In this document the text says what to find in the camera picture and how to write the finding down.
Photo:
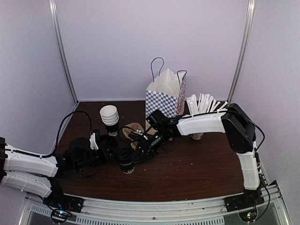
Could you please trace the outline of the black and white paper cup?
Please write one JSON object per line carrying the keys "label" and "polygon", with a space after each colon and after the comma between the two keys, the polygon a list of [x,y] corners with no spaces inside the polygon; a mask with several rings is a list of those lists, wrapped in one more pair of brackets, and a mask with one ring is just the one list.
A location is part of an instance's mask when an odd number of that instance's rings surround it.
{"label": "black and white paper cup", "polygon": [[119,163],[120,169],[125,174],[131,174],[135,170],[134,162]]}

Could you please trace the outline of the right aluminium corner post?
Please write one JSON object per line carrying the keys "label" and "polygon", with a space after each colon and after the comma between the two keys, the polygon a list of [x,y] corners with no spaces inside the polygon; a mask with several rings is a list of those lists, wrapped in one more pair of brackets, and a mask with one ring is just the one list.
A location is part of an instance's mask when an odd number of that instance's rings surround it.
{"label": "right aluminium corner post", "polygon": [[256,2],[255,0],[248,1],[243,37],[242,37],[242,42],[241,42],[241,46],[240,46],[240,53],[238,56],[238,61],[237,61],[237,65],[235,68],[231,88],[230,88],[229,95],[227,98],[228,103],[231,103],[233,101],[233,97],[234,97],[234,94],[235,94],[235,91],[236,91],[236,88],[238,85],[239,77],[242,72],[242,67],[244,64],[245,57],[246,57],[247,46],[248,46],[248,43],[250,40],[251,31],[252,31],[253,22],[254,22],[255,6],[256,6],[255,2]]}

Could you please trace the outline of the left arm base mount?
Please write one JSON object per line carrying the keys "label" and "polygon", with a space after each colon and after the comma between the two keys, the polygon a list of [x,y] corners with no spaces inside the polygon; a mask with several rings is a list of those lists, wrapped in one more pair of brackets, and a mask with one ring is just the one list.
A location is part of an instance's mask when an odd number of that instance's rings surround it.
{"label": "left arm base mount", "polygon": [[52,180],[50,184],[51,193],[44,198],[47,205],[70,212],[81,212],[84,203],[82,198],[64,194],[59,182],[56,180]]}

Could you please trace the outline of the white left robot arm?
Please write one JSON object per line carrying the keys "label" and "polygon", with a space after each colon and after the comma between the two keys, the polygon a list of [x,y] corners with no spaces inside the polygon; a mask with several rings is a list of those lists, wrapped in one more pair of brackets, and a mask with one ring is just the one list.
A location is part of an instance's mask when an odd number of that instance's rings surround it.
{"label": "white left robot arm", "polygon": [[57,208],[67,204],[58,179],[105,164],[118,147],[114,137],[93,133],[78,137],[62,154],[39,155],[6,144],[0,139],[0,184],[49,198]]}

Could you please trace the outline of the aluminium front rail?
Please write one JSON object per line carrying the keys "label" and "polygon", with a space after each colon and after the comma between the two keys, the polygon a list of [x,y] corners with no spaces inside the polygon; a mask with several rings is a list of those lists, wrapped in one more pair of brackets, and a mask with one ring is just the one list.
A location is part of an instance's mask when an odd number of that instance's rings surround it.
{"label": "aluminium front rail", "polygon": [[[290,225],[278,185],[262,188],[264,203],[256,225]],[[244,210],[228,211],[225,197],[171,202],[125,202],[84,198],[81,212],[74,212],[67,225],[244,225]]]}

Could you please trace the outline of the aluminium corner post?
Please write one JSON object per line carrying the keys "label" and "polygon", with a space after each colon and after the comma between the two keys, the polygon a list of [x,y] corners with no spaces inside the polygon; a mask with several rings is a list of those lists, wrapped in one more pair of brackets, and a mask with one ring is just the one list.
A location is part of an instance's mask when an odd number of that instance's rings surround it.
{"label": "aluminium corner post", "polygon": [[53,27],[54,27],[54,31],[55,31],[55,35],[56,35],[56,42],[57,42],[57,46],[58,46],[59,57],[60,57],[63,73],[64,73],[65,79],[67,81],[67,86],[70,91],[72,100],[73,100],[74,104],[76,105],[79,103],[79,101],[78,101],[78,98],[77,98],[77,95],[75,92],[75,88],[74,88],[74,85],[72,82],[72,78],[70,75],[70,71],[68,68],[68,62],[67,62],[66,53],[65,53],[65,49],[64,49],[64,45],[63,45],[62,35],[61,35],[61,30],[60,30],[60,23],[59,23],[59,16],[58,16],[58,11],[57,11],[56,1],[49,0],[49,6],[50,6],[50,13],[51,13]]}
{"label": "aluminium corner post", "polygon": [[242,37],[242,42],[241,42],[241,46],[240,46],[240,53],[238,56],[238,61],[237,61],[237,65],[235,68],[231,88],[230,88],[229,95],[227,98],[228,103],[231,103],[233,101],[233,97],[234,97],[234,94],[235,94],[235,91],[236,91],[236,88],[238,85],[239,77],[242,72],[242,67],[244,64],[245,57],[246,57],[247,46],[248,46],[248,43],[250,40],[251,31],[252,31],[253,22],[254,22],[255,6],[256,6],[255,2],[256,2],[255,0],[248,1],[243,37]]}

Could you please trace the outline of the brown cardboard cup carrier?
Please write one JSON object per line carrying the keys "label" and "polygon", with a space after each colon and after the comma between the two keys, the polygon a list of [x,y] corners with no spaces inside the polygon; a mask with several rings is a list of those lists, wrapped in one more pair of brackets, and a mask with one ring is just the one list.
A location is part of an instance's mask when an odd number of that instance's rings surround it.
{"label": "brown cardboard cup carrier", "polygon": [[130,144],[130,146],[133,150],[136,149],[138,143],[134,142],[133,139],[129,137],[129,134],[134,131],[137,131],[137,130],[144,132],[144,129],[141,126],[141,124],[133,122],[133,123],[129,123],[129,124],[125,125],[125,127],[122,128],[118,134],[118,137],[121,139],[121,141],[124,143]]}

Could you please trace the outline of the blue checkered paper bag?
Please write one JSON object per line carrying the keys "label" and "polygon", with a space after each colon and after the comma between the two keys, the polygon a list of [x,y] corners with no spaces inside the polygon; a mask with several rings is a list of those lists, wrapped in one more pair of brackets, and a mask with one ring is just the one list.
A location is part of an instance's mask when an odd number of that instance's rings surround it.
{"label": "blue checkered paper bag", "polygon": [[152,82],[148,85],[145,95],[145,116],[148,117],[158,109],[168,118],[183,114],[186,99],[187,71],[171,69],[162,71],[160,67],[158,75],[154,76],[153,62],[163,60],[156,57],[150,64]]}

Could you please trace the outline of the white cup holding straws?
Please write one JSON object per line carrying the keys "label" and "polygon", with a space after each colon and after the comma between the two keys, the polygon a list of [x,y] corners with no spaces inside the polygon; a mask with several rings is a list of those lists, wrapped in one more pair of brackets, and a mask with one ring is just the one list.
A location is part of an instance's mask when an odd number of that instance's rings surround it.
{"label": "white cup holding straws", "polygon": [[191,134],[191,138],[194,140],[200,140],[203,136],[203,133]]}

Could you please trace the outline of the stack of paper cups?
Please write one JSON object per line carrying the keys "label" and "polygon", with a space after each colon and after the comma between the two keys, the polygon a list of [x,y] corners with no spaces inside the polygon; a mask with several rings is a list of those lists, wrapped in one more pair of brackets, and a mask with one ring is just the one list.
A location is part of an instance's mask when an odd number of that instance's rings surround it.
{"label": "stack of paper cups", "polygon": [[99,111],[101,120],[109,136],[116,137],[119,130],[119,114],[114,105],[105,105]]}

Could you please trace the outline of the left aluminium corner post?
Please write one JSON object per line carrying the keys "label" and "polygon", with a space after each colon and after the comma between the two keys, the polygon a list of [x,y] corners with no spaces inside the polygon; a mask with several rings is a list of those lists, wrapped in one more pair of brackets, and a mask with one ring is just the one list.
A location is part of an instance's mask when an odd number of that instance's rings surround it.
{"label": "left aluminium corner post", "polygon": [[68,62],[67,62],[66,53],[65,53],[65,49],[64,49],[64,45],[63,45],[62,35],[61,35],[61,30],[60,30],[60,23],[59,23],[59,16],[58,16],[58,11],[57,11],[56,1],[49,0],[49,6],[50,6],[50,13],[51,13],[53,27],[54,27],[54,31],[55,31],[55,35],[56,35],[56,42],[57,42],[57,46],[58,46],[59,57],[60,57],[63,73],[64,73],[65,79],[67,81],[67,86],[70,91],[72,100],[73,100],[74,104],[76,105],[79,103],[79,101],[78,101],[78,98],[77,98],[77,95],[75,92],[75,88],[74,88],[74,85],[72,82],[72,78],[70,75],[70,71],[68,68]]}

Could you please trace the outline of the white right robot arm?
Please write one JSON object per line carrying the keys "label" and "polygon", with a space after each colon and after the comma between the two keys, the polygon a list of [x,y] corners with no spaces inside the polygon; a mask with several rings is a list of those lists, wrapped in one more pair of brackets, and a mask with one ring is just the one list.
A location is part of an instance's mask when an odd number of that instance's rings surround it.
{"label": "white right robot arm", "polygon": [[231,149],[237,154],[244,180],[244,191],[240,203],[250,207],[258,200],[260,186],[259,145],[256,144],[257,125],[246,115],[238,104],[230,104],[224,110],[205,112],[195,115],[178,115],[166,117],[156,109],[146,121],[155,134],[134,132],[130,137],[137,142],[131,159],[138,163],[155,157],[166,141],[171,138],[188,136],[196,133],[223,133]]}

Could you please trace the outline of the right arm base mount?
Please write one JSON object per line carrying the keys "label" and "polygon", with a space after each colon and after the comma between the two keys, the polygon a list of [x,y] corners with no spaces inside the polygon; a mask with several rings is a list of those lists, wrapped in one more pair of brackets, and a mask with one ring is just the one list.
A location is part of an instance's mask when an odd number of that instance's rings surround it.
{"label": "right arm base mount", "polygon": [[243,210],[251,207],[255,207],[264,203],[264,197],[260,189],[258,190],[246,190],[239,195],[233,195],[224,199],[227,212],[236,210]]}

